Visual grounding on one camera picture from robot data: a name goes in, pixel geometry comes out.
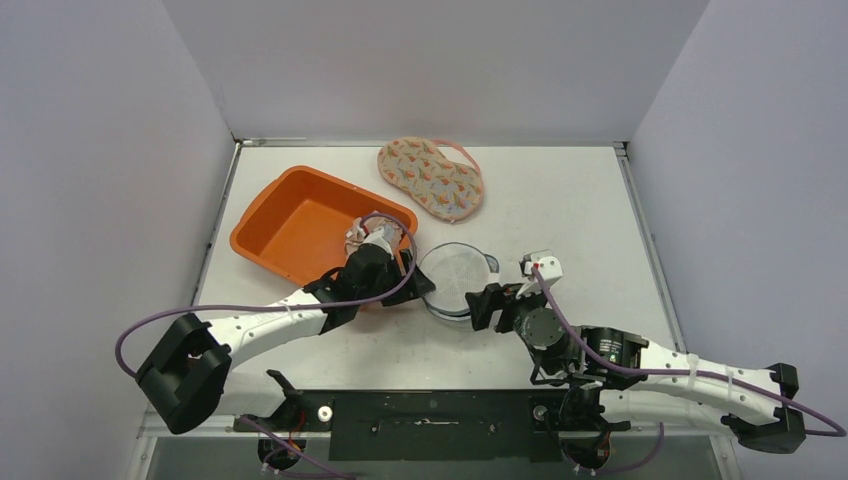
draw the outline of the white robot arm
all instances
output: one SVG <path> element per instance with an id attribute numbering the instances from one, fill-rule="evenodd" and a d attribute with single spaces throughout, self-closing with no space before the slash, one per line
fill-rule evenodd
<path id="1" fill-rule="evenodd" d="M 193 314 L 174 321 L 136 373 L 136 382 L 173 433 L 195 428 L 212 414 L 250 414 L 266 418 L 278 412 L 287 397 L 298 392 L 279 372 L 267 375 L 233 371 L 248 359 L 297 338 L 321 335 L 351 321 L 358 305 L 387 292 L 400 281 L 401 270 L 387 244 L 373 232 L 347 264 L 325 274 L 271 307 L 283 311 L 240 314 L 200 321 Z M 402 253 L 407 271 L 411 257 Z M 547 308 L 542 294 L 562 277 L 562 267 L 550 252 L 525 257 L 528 278 L 511 285 L 492 284 L 466 295 L 475 330 L 489 327 L 492 313 L 503 310 L 495 330 L 516 332 L 533 359 L 531 383 L 561 386 L 567 394 L 558 413 L 568 424 L 586 420 L 597 425 L 656 421 L 692 425 L 733 433 L 749 448 L 775 453 L 794 451 L 804 440 L 800 412 L 780 401 L 696 372 L 715 372 L 744 378 L 774 395 L 791 397 L 797 391 L 793 367 L 742 369 L 699 359 L 662 347 L 635 334 L 606 327 L 574 330 L 595 353 L 625 369 L 650 374 L 625 375 L 587 356 Z M 435 286 L 420 273 L 404 289 L 383 299 L 395 305 L 419 298 Z M 319 305 L 309 309 L 306 305 Z M 662 371 L 676 372 L 664 375 Z M 680 371 L 691 374 L 681 376 Z M 540 378 L 544 371 L 547 378 Z"/>

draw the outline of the orange plastic tub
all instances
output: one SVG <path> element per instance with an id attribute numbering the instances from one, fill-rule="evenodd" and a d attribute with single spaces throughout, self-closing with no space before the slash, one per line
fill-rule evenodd
<path id="1" fill-rule="evenodd" d="M 230 245 L 239 255 L 298 285 L 345 264 L 345 232 L 357 217 L 388 213 L 415 233 L 406 207 L 314 168 L 292 167 L 265 187 L 242 215 Z M 401 248 L 409 240 L 401 242 Z"/>

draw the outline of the white wall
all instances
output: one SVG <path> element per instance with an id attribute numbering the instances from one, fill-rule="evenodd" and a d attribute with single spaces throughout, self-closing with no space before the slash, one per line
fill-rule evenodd
<path id="1" fill-rule="evenodd" d="M 0 0 L 0 145 L 0 477 L 122 478 L 232 140 L 158 0 Z"/>
<path id="2" fill-rule="evenodd" d="M 797 366 L 843 425 L 846 25 L 844 1 L 713 0 L 629 146 L 687 346 Z M 845 478 L 846 447 L 736 450 L 748 479 L 819 479 Z"/>
<path id="3" fill-rule="evenodd" d="M 707 0 L 164 0 L 237 137 L 624 140 Z"/>

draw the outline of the purple cable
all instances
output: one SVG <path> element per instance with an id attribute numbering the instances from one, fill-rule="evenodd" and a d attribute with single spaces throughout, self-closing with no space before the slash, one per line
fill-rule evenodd
<path id="1" fill-rule="evenodd" d="M 207 311 L 211 311 L 211 310 L 266 313 L 266 312 L 288 312 L 288 311 L 294 312 L 294 311 L 298 311 L 298 310 L 317 310 L 317 309 L 326 309 L 326 308 L 358 307 L 358 306 L 361 306 L 361 305 L 365 305 L 366 303 L 379 302 L 379 301 L 383 300 L 384 298 L 388 298 L 388 297 L 394 295 L 401 288 L 403 288 L 404 285 L 406 285 L 406 283 L 409 281 L 409 279 L 412 278 L 412 272 L 415 271 L 415 262 L 416 262 L 416 259 L 418 257 L 418 247 L 415 245 L 415 239 L 412 238 L 412 233 L 409 232 L 409 229 L 406 228 L 406 225 L 404 225 L 403 222 L 401 222 L 400 220 L 398 220 L 397 218 L 395 218 L 391 215 L 388 215 L 388 214 L 385 214 L 385 213 L 377 213 L 377 212 L 370 213 L 370 214 L 362 217 L 362 221 L 360 222 L 360 225 L 364 224 L 365 220 L 368 220 L 369 218 L 372 218 L 372 217 L 384 217 L 384 218 L 388 218 L 392 222 L 396 223 L 400 227 L 400 229 L 403 231 L 403 234 L 406 235 L 407 238 L 409 238 L 409 243 L 412 246 L 412 261 L 410 262 L 411 266 L 409 267 L 409 270 L 406 272 L 406 275 L 404 275 L 403 278 L 401 279 L 400 283 L 398 283 L 391 290 L 389 290 L 385 293 L 382 293 L 380 295 L 377 295 L 376 297 L 366 298 L 366 299 L 363 299 L 363 300 L 349 300 L 349 301 L 346 301 L 346 302 L 314 303 L 314 304 L 311 304 L 311 305 L 290 305 L 290 306 L 282 306 L 282 307 L 256 307 L 256 306 L 249 306 L 249 305 L 221 304 L 221 305 L 194 305 L 194 306 L 190 306 L 190 307 L 172 308 L 170 310 L 165 310 L 164 312 L 159 312 L 159 313 L 153 314 L 149 317 L 146 317 L 142 320 L 139 320 L 138 322 L 133 324 L 131 327 L 126 329 L 123 333 L 121 333 L 121 335 L 118 337 L 118 341 L 115 342 L 115 361 L 118 362 L 118 366 L 121 367 L 121 370 L 126 372 L 127 375 L 134 378 L 135 377 L 135 370 L 130 368 L 130 366 L 127 365 L 127 362 L 124 360 L 124 355 L 123 355 L 123 352 L 122 352 L 122 349 L 123 349 L 123 346 L 124 346 L 124 341 L 126 341 L 127 337 L 129 337 L 132 332 L 134 332 L 134 331 L 138 330 L 139 328 L 147 325 L 148 323 L 152 323 L 152 322 L 155 322 L 156 320 L 159 320 L 159 319 L 162 319 L 162 318 L 165 318 L 165 317 L 170 317 L 170 316 L 173 316 L 173 315 L 180 315 L 180 314 L 189 313 L 189 312 L 207 312 Z"/>
<path id="2" fill-rule="evenodd" d="M 291 445 L 289 445 L 289 442 L 287 442 L 285 439 L 283 439 L 281 437 L 278 437 L 271 430 L 268 430 L 267 428 L 263 427 L 262 425 L 259 425 L 258 423 L 256 423 L 253 420 L 245 417 L 244 415 L 238 417 L 238 421 L 241 422 L 241 423 L 244 423 L 245 425 L 249 426 L 250 428 L 256 430 L 259 433 L 265 434 L 271 440 L 273 440 L 273 441 L 279 443 L 280 445 L 282 445 L 283 447 L 285 447 L 286 450 L 294 453 L 298 457 L 306 460 L 307 462 L 311 463 L 312 465 L 315 465 L 316 467 L 320 468 L 321 470 L 324 470 L 325 472 L 327 472 L 327 474 L 332 475 L 332 476 L 316 477 L 314 475 L 324 475 L 324 474 L 321 474 L 321 473 L 286 472 L 287 476 L 299 477 L 299 478 L 345 478 L 347 480 L 356 480 L 356 475 L 353 475 L 351 473 L 341 472 L 341 471 L 336 470 L 335 468 L 333 468 L 329 465 L 325 465 L 325 464 L 319 462 L 318 460 L 315 460 L 310 455 L 307 455 L 306 453 L 304 453 L 304 452 L 292 447 Z"/>
<path id="3" fill-rule="evenodd" d="M 268 455 L 265 455 L 265 458 L 262 459 L 262 465 L 268 465 L 268 461 L 271 460 L 275 455 L 278 455 L 282 452 L 285 452 L 285 447 L 280 447 L 273 450 Z M 268 465 L 268 468 L 271 470 L 276 470 Z M 338 478 L 336 475 L 332 473 L 299 473 L 299 472 L 288 472 L 285 470 L 280 470 L 278 475 L 282 475 L 284 477 L 292 477 L 292 478 Z"/>
<path id="4" fill-rule="evenodd" d="M 689 370 L 678 370 L 678 369 L 662 370 L 662 369 L 656 369 L 656 368 L 641 369 L 641 368 L 622 367 L 622 366 L 616 365 L 614 363 L 611 363 L 607 359 L 605 359 L 604 357 L 598 355 L 594 350 L 592 350 L 591 347 L 589 347 L 589 345 L 582 338 L 580 338 L 580 335 L 577 334 L 577 332 L 574 330 L 574 327 L 572 327 L 571 324 L 568 323 L 568 320 L 566 320 L 565 315 L 562 313 L 562 310 L 559 309 L 559 305 L 557 305 L 556 300 L 554 300 L 554 296 L 551 294 L 551 289 L 547 285 L 545 285 L 544 278 L 542 277 L 542 274 L 539 273 L 539 270 L 536 269 L 536 268 L 533 268 L 533 275 L 536 276 L 536 280 L 539 282 L 539 286 L 542 287 L 542 293 L 545 294 L 545 298 L 547 298 L 548 303 L 551 304 L 551 309 L 553 309 L 554 313 L 556 314 L 557 318 L 559 319 L 559 322 L 562 324 L 562 327 L 565 328 L 566 332 L 568 332 L 568 336 L 570 336 L 571 339 L 574 340 L 577 343 L 577 345 L 580 347 L 581 350 L 586 352 L 586 355 L 592 357 L 592 360 L 598 362 L 599 364 L 601 364 L 601 366 L 603 366 L 607 370 L 612 370 L 614 372 L 618 372 L 618 373 L 621 373 L 621 374 L 624 374 L 624 375 L 630 375 L 630 376 L 635 376 L 635 375 L 673 375 L 673 376 L 684 376 L 684 377 L 689 376 Z M 697 375 L 699 377 L 712 378 L 712 379 L 715 379 L 715 380 L 720 380 L 722 382 L 732 382 L 733 385 L 736 385 L 738 387 L 742 387 L 746 390 L 760 394 L 764 397 L 771 398 L 772 400 L 776 400 L 776 401 L 778 401 L 778 402 L 780 402 L 784 405 L 790 406 L 790 407 L 792 407 L 796 410 L 800 410 L 801 412 L 804 412 L 804 413 L 806 413 L 807 415 L 810 415 L 813 418 L 821 420 L 827 426 L 831 427 L 834 430 L 832 432 L 829 431 L 829 430 L 806 430 L 807 435 L 815 435 L 815 436 L 821 436 L 821 437 L 844 437 L 845 434 L 846 434 L 845 429 L 842 428 L 841 425 L 839 425 L 838 423 L 834 422 L 833 420 L 827 418 L 823 414 L 796 402 L 795 400 L 791 400 L 789 398 L 780 396 L 776 393 L 769 392 L 768 390 L 766 390 L 764 388 L 760 388 L 760 387 L 758 387 L 756 385 L 752 385 L 748 382 L 743 382 L 742 380 L 737 380 L 735 378 L 729 378 L 726 375 L 722 375 L 720 373 L 705 372 L 703 370 L 697 370 L 695 372 L 695 375 Z"/>
<path id="5" fill-rule="evenodd" d="M 629 472 L 631 470 L 636 470 L 637 468 L 642 468 L 645 465 L 651 463 L 651 461 L 654 458 L 656 458 L 657 454 L 660 453 L 660 450 L 662 450 L 662 447 L 665 444 L 665 425 L 660 423 L 659 427 L 660 427 L 660 432 L 659 432 L 659 436 L 657 437 L 657 443 L 654 444 L 653 450 L 651 450 L 651 452 L 648 453 L 645 456 L 645 458 L 643 458 L 642 460 L 639 460 L 638 462 L 631 463 L 630 465 L 624 465 L 622 467 L 602 468 L 602 469 L 599 469 L 599 470 L 595 470 L 595 475 L 611 475 L 611 474 L 614 474 L 614 473 Z M 572 460 L 570 457 L 568 458 L 568 460 L 571 461 L 571 463 L 575 463 L 575 464 L 577 463 L 574 460 Z"/>

